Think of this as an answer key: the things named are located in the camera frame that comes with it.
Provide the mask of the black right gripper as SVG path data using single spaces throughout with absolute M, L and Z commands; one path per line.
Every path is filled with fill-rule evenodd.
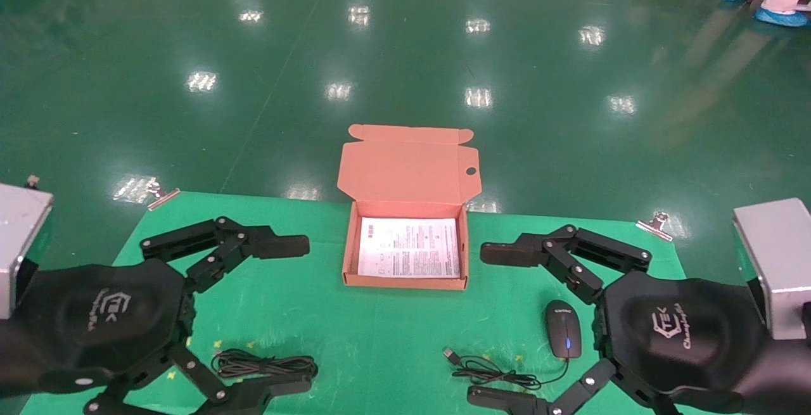
M 776 340 L 741 286 L 631 272 L 596 303 L 601 359 L 556 400 L 470 386 L 467 400 L 507 414 L 576 414 L 614 381 L 655 414 L 808 414 L 807 340 Z

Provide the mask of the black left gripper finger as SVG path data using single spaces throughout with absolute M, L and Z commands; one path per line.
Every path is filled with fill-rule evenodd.
M 188 268 L 185 282 L 189 291 L 204 293 L 249 257 L 302 257 L 310 252 L 310 241 L 305 235 L 279 236 L 269 226 L 244 226 L 218 217 L 148 237 L 140 250 L 144 259 L 166 263 L 206 252 Z

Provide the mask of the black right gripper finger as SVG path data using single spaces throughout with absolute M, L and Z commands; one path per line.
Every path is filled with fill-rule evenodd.
M 522 233 L 513 243 L 483 243 L 479 256 L 489 265 L 545 268 L 586 305 L 594 305 L 599 300 L 603 280 L 580 259 L 622 274 L 646 272 L 652 259 L 648 250 L 573 224 L 545 235 Z

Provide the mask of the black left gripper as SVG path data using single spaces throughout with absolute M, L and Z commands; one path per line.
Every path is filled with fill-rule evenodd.
M 305 393 L 304 373 L 225 386 L 183 343 L 194 318 L 185 277 L 164 262 L 85 265 L 34 274 L 21 302 L 2 320 L 2 397 L 104 392 L 87 414 L 160 414 L 124 402 L 168 358 L 206 397 L 194 414 L 264 414 L 272 399 Z

